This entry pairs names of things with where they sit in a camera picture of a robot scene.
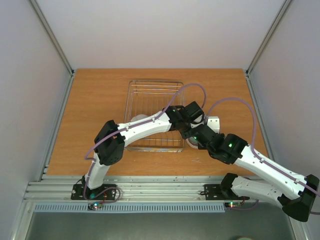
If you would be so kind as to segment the white ceramic bowl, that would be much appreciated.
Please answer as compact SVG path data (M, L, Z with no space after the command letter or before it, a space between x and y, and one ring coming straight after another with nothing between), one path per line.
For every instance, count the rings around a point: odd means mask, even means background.
M145 118L147 118L147 117L148 117L148 115L138 114L138 115L134 116L134 117L130 120L130 122L139 121L139 120L145 119Z

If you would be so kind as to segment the metal wire dish rack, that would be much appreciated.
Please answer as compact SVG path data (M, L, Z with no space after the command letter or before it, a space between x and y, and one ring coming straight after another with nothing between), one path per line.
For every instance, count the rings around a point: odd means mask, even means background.
M166 107L173 95L184 86L181 81L136 79L128 84L124 122L153 115ZM177 131L157 133L128 145L127 151L180 153L185 140Z

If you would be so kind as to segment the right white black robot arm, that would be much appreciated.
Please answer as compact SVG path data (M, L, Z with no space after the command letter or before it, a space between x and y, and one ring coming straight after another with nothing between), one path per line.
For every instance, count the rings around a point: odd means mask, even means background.
M237 196L260 200L281 208L297 221L308 221L320 183L316 176L304 176L286 169L237 135L216 133L206 124L193 127L191 135L211 158L247 169L265 181L256 182L227 173L220 183L220 191L225 198Z

